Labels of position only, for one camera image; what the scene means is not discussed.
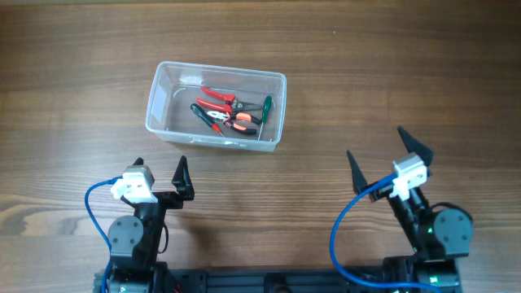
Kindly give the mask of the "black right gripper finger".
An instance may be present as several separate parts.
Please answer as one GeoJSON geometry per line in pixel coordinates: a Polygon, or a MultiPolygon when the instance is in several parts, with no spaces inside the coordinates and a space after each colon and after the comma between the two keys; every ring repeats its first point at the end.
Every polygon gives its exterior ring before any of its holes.
{"type": "Polygon", "coordinates": [[[407,132],[402,126],[397,127],[397,131],[401,137],[402,142],[405,145],[406,150],[409,153],[414,152],[420,157],[424,164],[429,167],[432,163],[434,152],[426,145],[421,143],[409,132],[407,132]]]}
{"type": "Polygon", "coordinates": [[[351,167],[353,191],[356,195],[359,195],[367,188],[368,183],[350,150],[347,150],[347,157],[351,167]]]}

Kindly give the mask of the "black red handled screwdriver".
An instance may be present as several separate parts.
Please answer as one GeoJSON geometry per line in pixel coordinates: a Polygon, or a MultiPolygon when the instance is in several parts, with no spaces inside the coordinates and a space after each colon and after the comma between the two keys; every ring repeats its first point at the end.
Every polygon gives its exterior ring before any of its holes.
{"type": "Polygon", "coordinates": [[[209,116],[204,109],[198,105],[197,103],[192,103],[190,105],[190,109],[212,130],[214,130],[216,133],[220,134],[223,138],[225,135],[222,133],[221,128],[216,124],[214,119],[209,116]]]}

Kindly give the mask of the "clear plastic container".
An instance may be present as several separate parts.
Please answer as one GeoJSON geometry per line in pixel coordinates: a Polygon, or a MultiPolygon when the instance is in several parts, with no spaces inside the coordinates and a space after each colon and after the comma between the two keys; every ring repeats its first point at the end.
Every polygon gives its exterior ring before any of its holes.
{"type": "Polygon", "coordinates": [[[287,79],[279,72],[164,61],[146,127],[166,142],[274,151],[286,104],[287,79]]]}

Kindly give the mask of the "red handled snips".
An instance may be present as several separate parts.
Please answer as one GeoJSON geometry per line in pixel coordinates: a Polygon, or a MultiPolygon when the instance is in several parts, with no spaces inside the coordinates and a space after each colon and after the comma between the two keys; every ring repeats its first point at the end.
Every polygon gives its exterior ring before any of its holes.
{"type": "Polygon", "coordinates": [[[218,112],[248,112],[248,111],[259,111],[263,109],[260,104],[249,103],[239,100],[234,94],[222,94],[216,91],[210,90],[207,87],[200,88],[206,95],[211,96],[221,101],[221,104],[211,103],[203,98],[197,98],[196,102],[201,107],[218,111],[218,112]]]}

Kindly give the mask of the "green handled screwdriver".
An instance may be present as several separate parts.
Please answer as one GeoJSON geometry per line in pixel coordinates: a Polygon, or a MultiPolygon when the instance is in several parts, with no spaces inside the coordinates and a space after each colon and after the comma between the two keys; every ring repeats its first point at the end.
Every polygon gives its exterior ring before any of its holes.
{"type": "Polygon", "coordinates": [[[259,130],[259,134],[258,134],[257,140],[261,139],[261,135],[262,135],[262,132],[263,132],[264,125],[265,125],[266,121],[268,120],[269,111],[270,111],[270,108],[272,106],[272,102],[273,102],[273,98],[270,95],[268,95],[265,98],[264,105],[263,105],[260,130],[259,130]]]}

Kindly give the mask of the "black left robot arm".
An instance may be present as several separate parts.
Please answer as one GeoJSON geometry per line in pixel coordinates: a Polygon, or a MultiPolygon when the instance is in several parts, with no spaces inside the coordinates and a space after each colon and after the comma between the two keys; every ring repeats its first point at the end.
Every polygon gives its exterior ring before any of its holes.
{"type": "Polygon", "coordinates": [[[111,179],[111,193],[129,205],[134,213],[114,220],[105,234],[109,261],[95,275],[93,292],[181,292],[182,285],[170,273],[168,265],[157,257],[169,242],[165,222],[169,209],[181,209],[195,197],[188,163],[182,156],[173,174],[171,191],[153,191],[155,178],[138,158],[121,177],[111,179]]]}

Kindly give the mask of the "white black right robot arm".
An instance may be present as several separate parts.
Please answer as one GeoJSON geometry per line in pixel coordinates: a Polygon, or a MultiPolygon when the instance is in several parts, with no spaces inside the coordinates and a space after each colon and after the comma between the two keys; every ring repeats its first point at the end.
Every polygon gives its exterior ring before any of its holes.
{"type": "Polygon", "coordinates": [[[408,154],[393,161],[390,175],[368,183],[354,155],[347,157],[355,199],[386,199],[414,252],[386,257],[379,267],[344,267],[339,273],[352,292],[460,292],[458,259],[470,254],[473,218],[453,203],[428,202],[420,186],[431,176],[434,153],[403,127],[397,131],[408,154]]]}

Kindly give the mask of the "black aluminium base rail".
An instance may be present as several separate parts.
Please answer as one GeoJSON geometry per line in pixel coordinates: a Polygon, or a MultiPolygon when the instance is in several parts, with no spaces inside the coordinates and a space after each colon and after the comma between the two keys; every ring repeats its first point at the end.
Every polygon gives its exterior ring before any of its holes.
{"type": "Polygon", "coordinates": [[[94,292],[420,292],[420,288],[375,288],[344,278],[336,270],[283,270],[209,272],[202,269],[174,269],[160,278],[153,273],[97,273],[94,292]]]}

